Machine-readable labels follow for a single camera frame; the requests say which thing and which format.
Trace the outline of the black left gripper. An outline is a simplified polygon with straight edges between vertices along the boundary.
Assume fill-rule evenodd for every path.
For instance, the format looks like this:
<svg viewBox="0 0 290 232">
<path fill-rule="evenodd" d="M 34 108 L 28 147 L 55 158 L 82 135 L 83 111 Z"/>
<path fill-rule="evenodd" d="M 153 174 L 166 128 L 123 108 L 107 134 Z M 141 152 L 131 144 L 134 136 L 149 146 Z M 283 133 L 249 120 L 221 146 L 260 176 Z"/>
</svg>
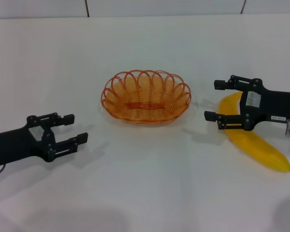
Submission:
<svg viewBox="0 0 290 232">
<path fill-rule="evenodd" d="M 25 126 L 0 133 L 0 166 L 28 157 L 40 157 L 46 162 L 76 153 L 87 142 L 88 133 L 56 143 L 52 127 L 74 123 L 74 115 L 57 113 L 44 116 L 28 116 Z"/>
</svg>

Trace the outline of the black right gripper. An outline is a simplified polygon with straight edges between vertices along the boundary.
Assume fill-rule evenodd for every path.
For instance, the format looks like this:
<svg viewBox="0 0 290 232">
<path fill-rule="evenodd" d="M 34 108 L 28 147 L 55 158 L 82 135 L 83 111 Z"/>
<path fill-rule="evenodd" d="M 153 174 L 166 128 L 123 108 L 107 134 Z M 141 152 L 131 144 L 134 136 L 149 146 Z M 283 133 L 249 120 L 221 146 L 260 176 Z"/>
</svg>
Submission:
<svg viewBox="0 0 290 232">
<path fill-rule="evenodd" d="M 219 130 L 251 131 L 258 123 L 270 121 L 285 123 L 286 132 L 290 132 L 290 92 L 268 90 L 263 86 L 261 79 L 248 79 L 236 75 L 231 75 L 228 81 L 215 80 L 214 88 L 243 92 L 240 115 L 204 112 L 205 120 L 216 122 Z"/>
</svg>

